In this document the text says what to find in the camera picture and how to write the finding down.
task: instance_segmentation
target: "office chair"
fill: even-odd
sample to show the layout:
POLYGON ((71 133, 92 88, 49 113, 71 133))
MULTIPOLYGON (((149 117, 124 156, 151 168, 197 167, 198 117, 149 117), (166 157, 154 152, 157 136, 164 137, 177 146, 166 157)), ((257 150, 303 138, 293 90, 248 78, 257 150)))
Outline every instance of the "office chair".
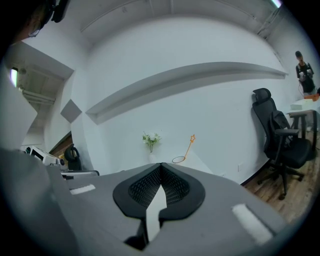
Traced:
POLYGON ((263 181, 273 178, 276 180, 279 175, 282 176, 284 193, 278 198, 283 200, 287 194, 287 174, 298 176, 301 182, 304 174, 290 169, 300 168, 303 166, 311 151, 311 143, 305 138, 298 138, 298 129, 276 129, 275 135, 280 136, 280 142, 275 145, 272 140, 272 130, 270 127, 270 115, 276 111, 276 105, 271 98, 271 93, 266 88, 260 88, 253 91, 255 93, 256 102, 252 104, 252 108, 259 118, 263 129, 266 134, 266 141, 264 144, 264 153, 266 156, 275 161, 275 164, 270 164, 275 171, 259 180, 257 183, 260 185, 263 181), (285 141, 288 136, 293 136, 293 140, 289 148, 285 148, 285 141))
POLYGON ((65 151, 64 157, 68 161, 69 170, 82 170, 80 155, 78 150, 71 144, 65 151))

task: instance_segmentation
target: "chair headrest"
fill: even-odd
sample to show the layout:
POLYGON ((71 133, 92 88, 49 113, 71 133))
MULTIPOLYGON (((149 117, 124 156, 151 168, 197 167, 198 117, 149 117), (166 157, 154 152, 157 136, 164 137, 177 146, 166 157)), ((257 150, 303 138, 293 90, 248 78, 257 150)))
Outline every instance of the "chair headrest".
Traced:
POLYGON ((271 92, 266 88, 260 88, 253 91, 258 104, 264 103, 271 98, 271 92))

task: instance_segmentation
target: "wooden floor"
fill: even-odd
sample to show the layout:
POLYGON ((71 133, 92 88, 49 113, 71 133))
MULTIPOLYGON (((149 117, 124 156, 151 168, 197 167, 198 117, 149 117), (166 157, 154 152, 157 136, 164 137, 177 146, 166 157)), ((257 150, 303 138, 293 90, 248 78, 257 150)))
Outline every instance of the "wooden floor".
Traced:
MULTIPOLYGON (((309 140, 312 136, 312 132, 307 132, 306 137, 309 140)), ((271 205, 290 223, 306 212, 320 187, 320 150, 316 149, 316 151, 315 159, 307 161, 304 166, 297 169, 297 171, 305 174, 302 181, 298 181, 297 176, 287 175, 288 190, 284 200, 278 199, 278 196, 284 192, 281 176, 276 181, 269 179, 261 185, 257 184, 259 179, 272 172, 268 168, 262 170, 244 187, 271 205)))

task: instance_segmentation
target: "chair seat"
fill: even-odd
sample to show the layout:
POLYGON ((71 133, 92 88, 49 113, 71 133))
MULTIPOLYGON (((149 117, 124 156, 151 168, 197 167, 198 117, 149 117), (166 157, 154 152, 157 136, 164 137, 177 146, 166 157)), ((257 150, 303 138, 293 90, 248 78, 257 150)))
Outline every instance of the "chair seat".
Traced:
MULTIPOLYGON (((305 138, 296 138, 291 143, 291 148, 284 150, 280 162, 291 168, 300 168, 305 164, 311 151, 311 142, 305 138)), ((266 152, 268 158, 275 160, 276 151, 266 152)))

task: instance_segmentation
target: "flower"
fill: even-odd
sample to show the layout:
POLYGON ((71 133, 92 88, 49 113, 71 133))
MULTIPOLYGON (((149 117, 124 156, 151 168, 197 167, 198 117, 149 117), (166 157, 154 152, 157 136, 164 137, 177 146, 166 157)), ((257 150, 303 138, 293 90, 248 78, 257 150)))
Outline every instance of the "flower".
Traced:
POLYGON ((143 143, 147 144, 149 147, 150 153, 152 153, 154 144, 156 144, 159 140, 161 140, 161 137, 157 133, 150 133, 146 134, 143 132, 144 135, 142 135, 142 141, 143 143))

